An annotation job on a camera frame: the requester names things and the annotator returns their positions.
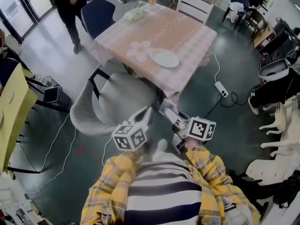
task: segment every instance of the hand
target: hand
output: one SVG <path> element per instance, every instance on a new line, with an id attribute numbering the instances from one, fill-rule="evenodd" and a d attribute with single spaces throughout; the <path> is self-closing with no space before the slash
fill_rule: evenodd
<path id="1" fill-rule="evenodd" d="M 70 0 L 71 5 L 74 5 L 77 2 L 77 0 Z"/>
<path id="2" fill-rule="evenodd" d="M 184 145 L 188 151 L 192 150 L 194 147 L 197 147 L 201 141 L 194 139 L 192 137 L 186 138 L 186 144 Z"/>

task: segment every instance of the concrete floor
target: concrete floor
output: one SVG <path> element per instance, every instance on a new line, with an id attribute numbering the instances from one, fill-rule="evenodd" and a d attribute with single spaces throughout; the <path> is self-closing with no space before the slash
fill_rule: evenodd
<path id="1" fill-rule="evenodd" d="M 119 4 L 117 0 L 109 1 L 116 5 L 114 14 L 116 21 L 135 3 L 135 0 L 128 0 L 127 4 Z M 159 0 L 159 3 L 169 6 L 170 0 Z M 246 101 L 250 88 L 260 82 L 257 72 L 261 56 L 253 49 L 251 33 L 234 31 L 233 25 L 227 20 L 221 23 L 223 14 L 221 9 L 214 7 L 206 24 L 218 33 L 213 49 L 221 65 L 217 80 L 221 81 L 229 92 L 236 92 L 242 103 Z M 83 50 L 78 55 L 73 54 L 71 40 L 56 11 L 43 20 L 25 39 L 21 53 L 21 58 L 32 71 L 41 74 L 42 77 L 51 75 L 73 100 L 77 98 L 83 84 L 97 66 L 97 62 L 89 54 L 92 40 L 85 33 L 80 22 L 77 22 L 83 45 Z M 109 64 L 103 68 L 110 74 L 122 69 L 121 64 L 115 60 L 109 61 Z M 214 87 L 214 75 L 217 71 L 218 64 L 212 55 L 209 64 L 197 70 L 184 90 L 178 104 L 182 112 L 189 116 L 204 117 L 214 106 L 218 100 L 218 91 Z M 103 81 L 98 79 L 97 84 L 100 87 Z M 93 102 L 95 110 L 102 118 L 103 112 L 95 96 Z M 224 101 L 224 104 L 231 103 L 229 97 Z M 22 134 L 25 137 L 21 141 L 28 159 L 37 170 L 40 170 L 51 142 L 67 114 L 38 106 L 36 109 L 28 116 L 27 121 L 30 125 L 24 125 Z M 222 158 L 227 170 L 234 169 L 238 173 L 244 172 L 254 159 L 269 158 L 269 151 L 265 151 L 264 155 L 260 144 L 278 138 L 267 136 L 258 129 L 262 125 L 271 123 L 272 119 L 265 114 L 254 116 L 247 104 L 232 108 L 218 105 L 208 119 L 215 121 L 217 126 L 213 139 L 206 145 L 207 148 Z M 153 127 L 155 143 L 161 138 L 171 139 L 170 123 L 162 116 L 155 114 Z M 17 179 L 26 192 L 37 191 L 61 171 L 74 138 L 74 131 L 68 118 L 53 145 L 43 173 L 16 173 Z M 28 194 L 38 209 L 54 225 L 67 220 L 80 221 L 88 189 L 102 172 L 101 158 L 104 144 L 108 139 L 109 137 L 87 137 L 77 132 L 64 173 L 46 185 L 41 192 Z M 119 151 L 111 142 L 107 147 L 106 157 L 118 154 Z M 11 165 L 31 169 L 18 145 L 12 155 Z"/>

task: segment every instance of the yellow board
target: yellow board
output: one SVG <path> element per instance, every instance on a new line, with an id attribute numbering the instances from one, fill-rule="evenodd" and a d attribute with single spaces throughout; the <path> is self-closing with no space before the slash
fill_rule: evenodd
<path id="1" fill-rule="evenodd" d="M 24 76 L 25 77 L 28 77 L 28 78 L 33 78 L 34 77 L 34 74 L 28 70 L 26 70 L 25 68 L 22 67 L 22 70 L 23 70 L 23 73 L 24 73 Z"/>
<path id="2" fill-rule="evenodd" d="M 4 172 L 7 172 L 15 142 L 37 99 L 38 96 L 27 85 L 21 64 L 18 64 L 0 96 L 0 113 L 3 113 L 0 125 L 0 169 Z"/>

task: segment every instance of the black pants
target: black pants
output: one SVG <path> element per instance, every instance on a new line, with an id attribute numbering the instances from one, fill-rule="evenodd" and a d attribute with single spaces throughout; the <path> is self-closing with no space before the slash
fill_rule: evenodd
<path id="1" fill-rule="evenodd" d="M 15 60 L 17 60 L 23 68 L 25 68 L 26 70 L 30 71 L 29 68 L 26 66 L 26 64 L 20 59 L 19 55 L 16 54 L 16 52 L 14 50 L 12 50 L 10 47 L 7 47 L 7 58 L 13 58 Z"/>
<path id="2" fill-rule="evenodd" d="M 289 74 L 276 81 L 267 82 L 255 91 L 255 95 L 250 99 L 253 107 L 270 103 L 285 103 L 286 99 L 300 92 L 300 75 L 290 68 Z"/>
<path id="3" fill-rule="evenodd" d="M 72 43 L 74 45 L 78 45 L 80 43 L 80 38 L 76 28 L 75 18 L 77 16 L 80 19 L 85 29 L 81 18 L 81 8 L 86 5 L 86 0 L 77 0 L 74 5 L 70 4 L 70 0 L 66 0 L 65 3 L 66 4 L 57 4 L 57 10 L 61 20 L 66 25 L 67 31 L 72 39 Z"/>

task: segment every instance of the sneaker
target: sneaker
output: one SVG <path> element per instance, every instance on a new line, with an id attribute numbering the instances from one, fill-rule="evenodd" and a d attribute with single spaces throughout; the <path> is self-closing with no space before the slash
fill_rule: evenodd
<path id="1" fill-rule="evenodd" d="M 74 45 L 73 52 L 74 52 L 75 54 L 78 54 L 78 53 L 79 53 L 79 50 L 80 50 L 80 43 Z"/>
<path id="2" fill-rule="evenodd" d="M 126 3 L 126 0 L 118 0 L 119 3 Z"/>
<path id="3" fill-rule="evenodd" d="M 158 142 L 157 151 L 164 152 L 168 147 L 168 142 L 166 139 L 162 139 Z"/>
<path id="4" fill-rule="evenodd" d="M 248 103 L 250 105 L 251 111 L 253 112 L 254 115 L 258 115 L 258 108 L 254 108 L 251 103 L 250 103 L 250 97 L 248 99 Z"/>

